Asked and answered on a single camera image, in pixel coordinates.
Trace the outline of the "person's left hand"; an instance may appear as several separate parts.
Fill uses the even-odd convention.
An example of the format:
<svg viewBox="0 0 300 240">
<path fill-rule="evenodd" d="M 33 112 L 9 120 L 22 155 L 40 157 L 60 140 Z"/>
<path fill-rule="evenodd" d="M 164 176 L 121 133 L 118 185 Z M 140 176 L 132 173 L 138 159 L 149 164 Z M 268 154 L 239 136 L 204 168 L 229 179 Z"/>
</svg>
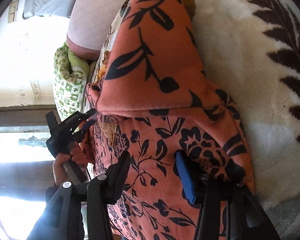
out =
<svg viewBox="0 0 300 240">
<path fill-rule="evenodd" d="M 55 180 L 55 185 L 57 187 L 62 186 L 62 184 L 66 181 L 72 182 L 72 180 L 69 178 L 69 176 L 66 173 L 66 170 L 63 167 L 63 165 L 70 160 L 74 161 L 78 166 L 80 166 L 83 173 L 86 175 L 87 178 L 89 178 L 87 172 L 87 165 L 89 161 L 87 159 L 86 154 L 83 153 L 82 149 L 80 148 L 79 143 L 71 142 L 69 147 L 70 154 L 58 153 L 57 157 L 53 162 L 53 176 Z"/>
</svg>

